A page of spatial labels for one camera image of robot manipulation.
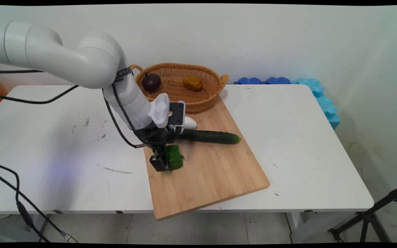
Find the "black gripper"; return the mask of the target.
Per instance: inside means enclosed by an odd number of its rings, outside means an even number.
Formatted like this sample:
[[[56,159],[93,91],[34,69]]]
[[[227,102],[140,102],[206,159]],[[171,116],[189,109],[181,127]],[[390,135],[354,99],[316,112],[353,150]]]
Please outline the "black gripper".
[[[166,155],[166,144],[174,143],[181,135],[180,127],[150,127],[135,130],[135,136],[142,142],[135,145],[135,148],[151,146],[153,155],[150,157],[150,163],[157,172],[167,171],[168,162]]]

